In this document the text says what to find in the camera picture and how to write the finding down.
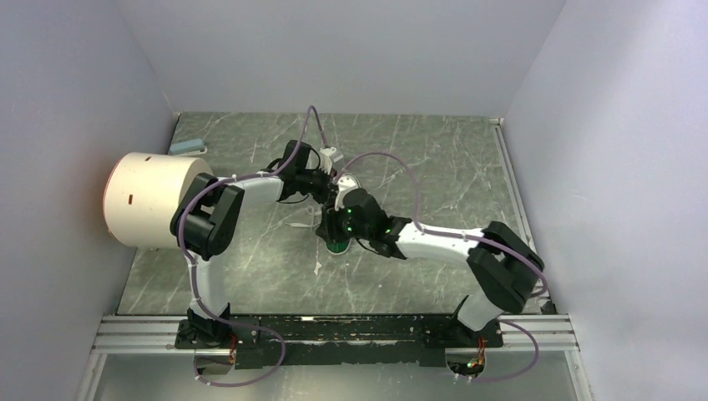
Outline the white shoelace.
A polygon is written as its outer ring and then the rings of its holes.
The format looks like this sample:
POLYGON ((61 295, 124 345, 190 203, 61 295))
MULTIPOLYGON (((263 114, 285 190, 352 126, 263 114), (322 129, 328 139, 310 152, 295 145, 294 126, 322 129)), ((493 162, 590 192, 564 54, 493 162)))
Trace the white shoelace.
POLYGON ((321 224, 322 212, 320 207, 307 206, 302 212, 306 214, 306 220, 304 222, 294 221, 287 222, 286 224, 299 229, 315 229, 321 224))

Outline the green canvas sneaker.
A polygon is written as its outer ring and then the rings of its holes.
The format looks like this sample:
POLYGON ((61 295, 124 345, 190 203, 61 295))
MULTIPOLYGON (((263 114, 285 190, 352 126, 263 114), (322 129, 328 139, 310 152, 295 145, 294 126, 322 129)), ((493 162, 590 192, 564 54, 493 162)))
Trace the green canvas sneaker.
MULTIPOLYGON (((345 173, 343 174, 340 179, 336 182, 337 185, 337 192, 340 187, 356 187, 360 188, 361 184, 359 180, 351 174, 345 173)), ((332 254, 332 255, 342 255, 348 251, 351 245, 351 240, 346 239, 344 241, 326 241, 326 249, 327 251, 332 254)))

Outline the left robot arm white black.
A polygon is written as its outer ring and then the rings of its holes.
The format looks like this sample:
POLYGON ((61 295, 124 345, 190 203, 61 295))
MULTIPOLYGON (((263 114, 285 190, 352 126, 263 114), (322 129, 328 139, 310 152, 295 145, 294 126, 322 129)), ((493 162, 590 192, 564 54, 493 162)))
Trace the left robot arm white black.
POLYGON ((214 259, 230 246, 241 209, 285 202, 295 194, 325 205, 336 197, 332 180, 342 166, 340 149, 315 150, 291 140, 282 157, 254 174, 219 178, 199 173, 189 180, 169 226, 185 254, 192 289, 176 347, 217 348, 235 336, 228 321, 230 304, 225 297, 223 270, 214 259))

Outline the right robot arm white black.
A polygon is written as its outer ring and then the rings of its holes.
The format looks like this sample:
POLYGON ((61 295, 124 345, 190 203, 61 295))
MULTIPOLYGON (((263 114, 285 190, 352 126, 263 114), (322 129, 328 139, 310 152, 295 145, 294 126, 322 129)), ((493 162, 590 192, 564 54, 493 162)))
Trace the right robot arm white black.
POLYGON ((466 267, 479 289, 465 296, 453 313, 450 333, 462 346, 472 345, 500 315, 523 311, 544 271, 539 255, 500 221, 471 230, 426 226, 388 215, 363 189, 348 192, 339 206, 323 206, 316 235, 327 246, 364 241, 378 256, 466 267))

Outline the small light blue block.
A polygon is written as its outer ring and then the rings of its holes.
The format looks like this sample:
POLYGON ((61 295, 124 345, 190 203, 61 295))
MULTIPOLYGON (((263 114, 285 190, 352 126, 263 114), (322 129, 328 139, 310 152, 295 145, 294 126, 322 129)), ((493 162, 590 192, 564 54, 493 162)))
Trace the small light blue block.
POLYGON ((207 152, 207 150, 207 145, 202 139, 192 139, 173 143, 169 147, 168 154, 187 157, 192 155, 203 155, 207 152))

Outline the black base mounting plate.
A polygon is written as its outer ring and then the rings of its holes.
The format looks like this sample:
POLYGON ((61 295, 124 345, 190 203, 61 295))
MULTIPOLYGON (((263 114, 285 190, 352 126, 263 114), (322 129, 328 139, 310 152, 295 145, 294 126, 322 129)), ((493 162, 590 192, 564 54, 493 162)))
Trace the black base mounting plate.
POLYGON ((192 351, 198 365, 235 369, 339 364, 416 363, 445 368, 446 352, 501 348, 498 322, 477 331, 448 313, 249 315, 236 314, 233 327, 191 315, 181 321, 173 347, 192 351))

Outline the cream cylindrical container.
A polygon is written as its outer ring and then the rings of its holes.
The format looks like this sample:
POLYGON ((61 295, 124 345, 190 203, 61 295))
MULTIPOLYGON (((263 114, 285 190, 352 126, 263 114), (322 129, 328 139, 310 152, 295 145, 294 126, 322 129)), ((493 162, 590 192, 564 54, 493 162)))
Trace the cream cylindrical container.
POLYGON ((200 173, 213 173, 201 158, 127 154, 112 170, 104 190, 109 233, 126 246, 176 249, 170 222, 200 173))

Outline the aluminium frame rail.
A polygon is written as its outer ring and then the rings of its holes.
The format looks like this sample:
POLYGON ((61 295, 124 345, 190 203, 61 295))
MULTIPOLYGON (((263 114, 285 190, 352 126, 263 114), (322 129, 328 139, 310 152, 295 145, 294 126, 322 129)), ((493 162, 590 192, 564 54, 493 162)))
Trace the aluminium frame rail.
MULTIPOLYGON (((534 251, 530 244, 530 236, 527 227, 523 227, 519 233, 515 233, 534 251)), ((357 241, 368 249, 367 243, 357 241)), ((396 258, 386 258, 388 260, 412 261, 415 259, 400 260, 396 258)), ((221 259, 216 256, 215 262, 222 268, 221 259)), ((466 267, 453 264, 470 272, 466 267)), ((543 284, 541 278, 536 286, 543 284)), ((249 315, 276 315, 264 313, 241 313, 249 315)), ((230 319, 228 324, 236 327, 238 324, 231 320, 236 315, 230 309, 230 319)), ((305 314, 286 314, 314 317, 320 315, 307 316, 305 314)), ((176 316, 115 316, 106 317, 99 326, 97 337, 94 340, 92 350, 94 353, 103 354, 159 354, 159 353, 180 353, 196 356, 192 351, 180 351, 173 347, 174 338, 181 321, 187 318, 176 316)), ((571 351, 577 348, 570 320, 562 315, 526 315, 520 313, 504 313, 494 319, 501 327, 503 346, 501 349, 513 348, 516 351, 531 351, 541 353, 542 351, 571 351)), ((490 348, 479 347, 476 350, 453 349, 455 353, 475 352, 483 356, 490 348)))

